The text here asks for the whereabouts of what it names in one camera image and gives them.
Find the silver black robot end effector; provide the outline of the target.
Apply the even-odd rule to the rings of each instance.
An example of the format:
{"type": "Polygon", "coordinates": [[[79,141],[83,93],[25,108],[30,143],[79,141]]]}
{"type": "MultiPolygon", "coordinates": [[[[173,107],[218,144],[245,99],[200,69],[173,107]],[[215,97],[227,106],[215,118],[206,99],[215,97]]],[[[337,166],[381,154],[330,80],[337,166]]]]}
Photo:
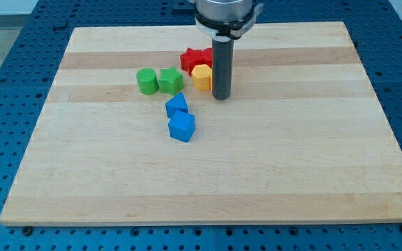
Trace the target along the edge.
{"type": "Polygon", "coordinates": [[[195,25],[212,39],[240,39],[256,23],[264,4],[252,0],[196,0],[195,25]]]}

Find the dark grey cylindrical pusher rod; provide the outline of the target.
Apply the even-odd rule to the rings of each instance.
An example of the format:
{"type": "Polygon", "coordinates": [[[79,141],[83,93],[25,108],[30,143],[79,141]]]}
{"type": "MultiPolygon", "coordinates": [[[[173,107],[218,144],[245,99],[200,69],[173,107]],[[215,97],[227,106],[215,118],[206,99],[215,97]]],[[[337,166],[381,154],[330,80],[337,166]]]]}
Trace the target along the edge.
{"type": "Polygon", "coordinates": [[[212,40],[212,95],[217,100],[226,100],[231,94],[233,47],[233,40],[212,40]]]}

